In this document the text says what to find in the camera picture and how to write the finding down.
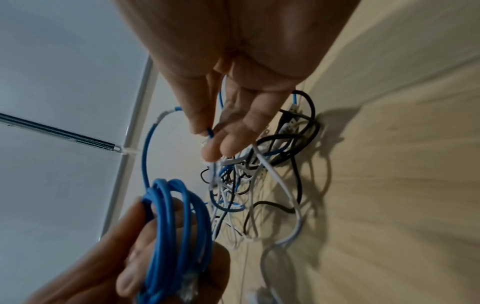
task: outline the wooden floor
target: wooden floor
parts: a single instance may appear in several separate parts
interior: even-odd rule
[[[326,128],[297,157],[301,235],[267,259],[284,303],[480,303],[480,2],[364,0],[304,87]],[[257,195],[287,201],[268,176]],[[261,219],[226,304],[295,223]]]

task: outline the light wood surface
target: light wood surface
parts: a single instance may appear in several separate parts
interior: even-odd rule
[[[297,157],[303,230],[268,258],[285,303],[480,302],[479,13],[364,0],[305,82],[326,128]],[[268,175],[256,194],[287,202]],[[266,239],[231,253],[226,304],[263,286],[262,250],[295,223],[260,216]]]

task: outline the coiled blue cable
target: coiled blue cable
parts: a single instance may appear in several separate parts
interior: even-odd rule
[[[147,153],[155,129],[166,115],[181,110],[180,107],[176,107],[172,111],[163,112],[152,125],[143,146],[141,173],[146,193],[142,203],[145,207],[147,222],[154,218],[151,204],[155,205],[157,234],[155,250],[143,289],[137,295],[139,304],[158,304],[166,296],[179,291],[183,286],[185,276],[198,275],[203,272],[212,257],[212,227],[204,202],[197,195],[188,191],[185,184],[178,179],[170,181],[156,179],[150,187],[147,174]],[[171,192],[180,193],[183,201],[184,229],[178,254],[175,211]],[[191,208],[195,210],[197,219],[196,242],[192,250],[190,250]]]

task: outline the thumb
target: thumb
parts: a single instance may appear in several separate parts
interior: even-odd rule
[[[212,128],[214,124],[216,98],[222,81],[220,73],[212,71],[198,77],[185,77],[167,71],[162,71],[162,74],[190,122],[190,131],[206,134],[207,128]]]

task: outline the hand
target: hand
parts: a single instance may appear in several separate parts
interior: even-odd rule
[[[178,218],[182,217],[181,205],[175,205]],[[155,239],[156,230],[152,230],[151,223],[145,225],[144,207],[136,202],[95,247],[73,267],[37,290],[25,304],[132,304],[145,280],[153,253],[153,245],[148,241],[150,237]],[[131,284],[125,284],[128,273],[134,274]],[[211,264],[200,276],[198,297],[192,304],[217,304],[229,275],[229,253],[214,243]],[[180,303],[177,296],[172,295],[159,304]]]
[[[226,102],[206,161],[253,143],[295,85],[320,63],[360,0],[115,0],[190,121],[214,122],[223,75]]]

